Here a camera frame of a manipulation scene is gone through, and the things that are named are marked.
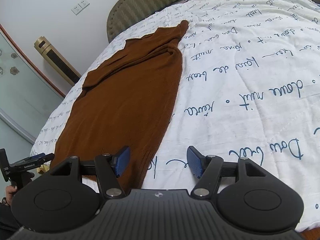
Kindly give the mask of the person left hand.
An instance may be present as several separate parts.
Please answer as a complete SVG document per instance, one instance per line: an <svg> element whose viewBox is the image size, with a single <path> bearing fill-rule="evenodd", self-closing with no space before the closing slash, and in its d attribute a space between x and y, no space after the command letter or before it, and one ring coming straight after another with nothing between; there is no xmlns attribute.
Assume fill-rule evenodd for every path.
<svg viewBox="0 0 320 240"><path fill-rule="evenodd" d="M10 206L16 192L17 192L17 186L8 185L5 188L5 198L3 199L3 203L7 206Z"/></svg>

